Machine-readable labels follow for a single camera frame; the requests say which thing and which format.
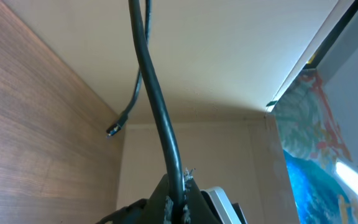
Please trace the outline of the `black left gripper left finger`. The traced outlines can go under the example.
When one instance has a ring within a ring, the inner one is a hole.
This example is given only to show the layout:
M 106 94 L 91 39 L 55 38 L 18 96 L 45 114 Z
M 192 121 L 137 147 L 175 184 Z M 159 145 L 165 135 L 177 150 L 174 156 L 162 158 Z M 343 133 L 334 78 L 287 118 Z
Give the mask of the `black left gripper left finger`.
M 168 196 L 168 177 L 163 175 L 149 198 L 142 198 L 100 219 L 97 224 L 172 223 L 173 202 Z

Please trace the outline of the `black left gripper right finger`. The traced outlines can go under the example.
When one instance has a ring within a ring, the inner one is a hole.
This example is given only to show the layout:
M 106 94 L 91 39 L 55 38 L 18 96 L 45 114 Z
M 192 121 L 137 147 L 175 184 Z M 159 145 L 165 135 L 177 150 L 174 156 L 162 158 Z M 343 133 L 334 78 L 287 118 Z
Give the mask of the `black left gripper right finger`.
M 192 175 L 193 169 L 184 171 L 185 206 L 183 221 L 190 224 L 219 224 L 219 220 L 210 210 Z

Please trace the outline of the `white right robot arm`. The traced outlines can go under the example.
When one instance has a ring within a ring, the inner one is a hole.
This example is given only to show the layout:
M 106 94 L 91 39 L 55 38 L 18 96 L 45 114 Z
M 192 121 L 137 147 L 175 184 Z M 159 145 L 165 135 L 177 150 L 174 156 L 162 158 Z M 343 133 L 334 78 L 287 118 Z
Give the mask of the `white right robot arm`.
M 221 187 L 203 189 L 201 193 L 209 209 L 222 224 L 247 224 L 241 206 L 238 203 L 231 203 Z

